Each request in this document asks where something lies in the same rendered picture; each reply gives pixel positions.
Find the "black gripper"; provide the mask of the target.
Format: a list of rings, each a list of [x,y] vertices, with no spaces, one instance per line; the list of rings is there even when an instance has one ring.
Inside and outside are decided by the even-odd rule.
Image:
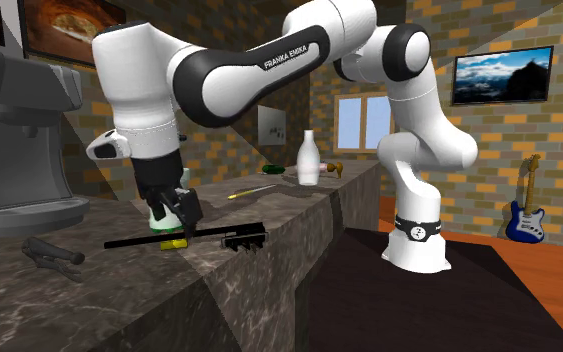
[[[198,195],[194,189],[181,189],[183,176],[183,163],[180,150],[176,149],[170,154],[155,159],[131,158],[136,185],[141,198],[144,198],[149,208],[149,215],[154,214],[156,220],[165,216],[162,204],[174,212],[174,206],[179,210],[177,216],[181,221],[185,237],[192,238],[196,231],[197,223],[203,218]],[[173,189],[159,190],[154,188]]]

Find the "yellow screwdriver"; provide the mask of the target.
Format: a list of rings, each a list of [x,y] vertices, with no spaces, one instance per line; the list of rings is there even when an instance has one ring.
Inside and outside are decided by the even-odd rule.
[[[263,186],[263,187],[258,187],[258,188],[238,192],[238,193],[229,195],[227,197],[227,199],[233,200],[233,199],[236,199],[238,197],[246,196],[246,195],[253,194],[253,193],[256,193],[256,192],[259,192],[259,191],[264,191],[264,190],[270,189],[270,188],[275,187],[275,186],[276,186],[276,184],[271,184],[271,185],[267,185],[267,186]]]

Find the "dark grey tongs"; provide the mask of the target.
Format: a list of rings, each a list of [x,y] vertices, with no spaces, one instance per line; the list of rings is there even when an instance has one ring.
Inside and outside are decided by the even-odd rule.
[[[72,281],[82,282],[81,272],[66,265],[66,263],[82,264],[85,255],[81,252],[71,252],[36,237],[26,238],[23,241],[21,251],[34,261],[37,268],[55,270]]]

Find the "white bottle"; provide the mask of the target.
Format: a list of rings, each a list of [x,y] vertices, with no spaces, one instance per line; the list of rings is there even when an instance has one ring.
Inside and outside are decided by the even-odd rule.
[[[304,139],[297,154],[297,177],[300,185],[315,186],[320,175],[320,154],[312,130],[304,131]]]

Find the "grey coffee machine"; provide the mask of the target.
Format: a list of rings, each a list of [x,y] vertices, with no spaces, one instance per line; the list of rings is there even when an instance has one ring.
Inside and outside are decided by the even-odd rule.
[[[77,71],[0,52],[0,237],[80,223],[89,202],[72,195],[60,122],[82,105]]]

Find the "wooden framed window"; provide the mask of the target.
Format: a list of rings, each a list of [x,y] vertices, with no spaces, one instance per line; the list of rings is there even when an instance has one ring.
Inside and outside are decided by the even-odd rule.
[[[334,144],[337,153],[375,153],[381,138],[395,132],[387,95],[383,92],[336,95]]]

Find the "dark robot stand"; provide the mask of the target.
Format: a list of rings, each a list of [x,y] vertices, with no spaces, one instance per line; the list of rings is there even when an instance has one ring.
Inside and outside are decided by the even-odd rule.
[[[348,228],[309,289],[307,352],[563,352],[563,329],[490,246],[450,241],[435,274],[381,257]]]

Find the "blue electric guitar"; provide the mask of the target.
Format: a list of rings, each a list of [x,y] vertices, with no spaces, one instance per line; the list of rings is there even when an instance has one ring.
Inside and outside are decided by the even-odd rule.
[[[539,154],[534,154],[528,164],[529,178],[526,189],[525,203],[521,206],[517,200],[510,203],[511,219],[505,229],[506,236],[513,241],[536,244],[545,238],[542,220],[545,215],[543,208],[532,210],[535,188],[535,171],[539,167]]]

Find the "black long-handled rake tool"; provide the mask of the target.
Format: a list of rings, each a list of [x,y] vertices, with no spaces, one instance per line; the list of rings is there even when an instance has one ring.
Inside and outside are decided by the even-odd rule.
[[[235,252],[237,252],[240,247],[243,247],[245,250],[250,250],[253,245],[261,249],[268,238],[268,232],[262,222],[198,229],[191,233],[191,238],[209,237],[219,234],[223,234],[223,237],[220,239],[221,247],[225,249],[232,249]],[[152,236],[108,241],[104,243],[104,248],[113,249],[168,240],[183,240],[185,238],[186,233],[184,231],[172,234],[157,234]]]

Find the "white wall switch panel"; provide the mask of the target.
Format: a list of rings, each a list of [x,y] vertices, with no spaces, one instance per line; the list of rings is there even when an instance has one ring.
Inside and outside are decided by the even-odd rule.
[[[257,106],[258,144],[260,146],[281,146],[286,143],[286,112]]]

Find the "bread wall picture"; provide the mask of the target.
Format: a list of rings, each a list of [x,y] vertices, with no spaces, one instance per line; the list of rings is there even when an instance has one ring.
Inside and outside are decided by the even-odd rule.
[[[94,66],[91,42],[126,22],[124,9],[106,0],[17,0],[27,53]]]

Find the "mountain landscape wall picture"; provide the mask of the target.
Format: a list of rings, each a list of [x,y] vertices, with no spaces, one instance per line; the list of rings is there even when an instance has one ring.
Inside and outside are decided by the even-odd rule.
[[[452,104],[546,101],[553,52],[543,46],[457,57]]]

